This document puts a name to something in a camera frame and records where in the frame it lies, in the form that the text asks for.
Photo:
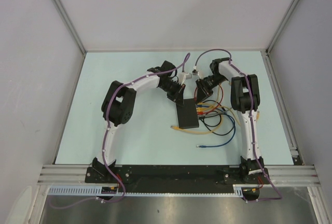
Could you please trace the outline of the black network switch box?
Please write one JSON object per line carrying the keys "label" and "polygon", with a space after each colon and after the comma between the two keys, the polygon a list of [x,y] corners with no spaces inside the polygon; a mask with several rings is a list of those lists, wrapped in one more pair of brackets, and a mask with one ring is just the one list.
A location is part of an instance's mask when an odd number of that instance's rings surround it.
{"label": "black network switch box", "polygon": [[184,99],[183,106],[176,106],[178,127],[193,129],[199,127],[199,119],[194,99]]}

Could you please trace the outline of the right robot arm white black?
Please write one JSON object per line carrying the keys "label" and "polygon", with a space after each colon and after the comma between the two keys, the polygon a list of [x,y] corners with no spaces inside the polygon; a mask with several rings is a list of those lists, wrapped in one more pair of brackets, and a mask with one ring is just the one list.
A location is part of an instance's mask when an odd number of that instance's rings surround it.
{"label": "right robot arm white black", "polygon": [[196,80],[196,102],[201,103],[210,97],[213,89],[224,81],[231,83],[230,102],[237,112],[242,138],[240,156],[240,179],[252,183],[257,177],[268,179],[268,171],[259,148],[257,138],[257,113],[260,104],[258,78],[240,71],[231,58],[215,59],[210,64],[212,75]]}

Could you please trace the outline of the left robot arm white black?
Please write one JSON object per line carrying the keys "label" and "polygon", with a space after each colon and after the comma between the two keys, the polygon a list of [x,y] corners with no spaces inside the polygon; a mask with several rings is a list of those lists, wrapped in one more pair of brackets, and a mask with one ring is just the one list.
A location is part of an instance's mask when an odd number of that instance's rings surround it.
{"label": "left robot arm white black", "polygon": [[101,107],[106,123],[102,148],[92,161],[92,168],[101,181],[107,183],[115,176],[112,167],[116,163],[116,134],[131,119],[137,96],[147,90],[160,88],[176,105],[184,105],[185,84],[179,79],[173,80],[172,74],[177,75],[177,70],[174,64],[164,61],[161,66],[149,68],[143,76],[131,82],[115,80],[110,84]]}

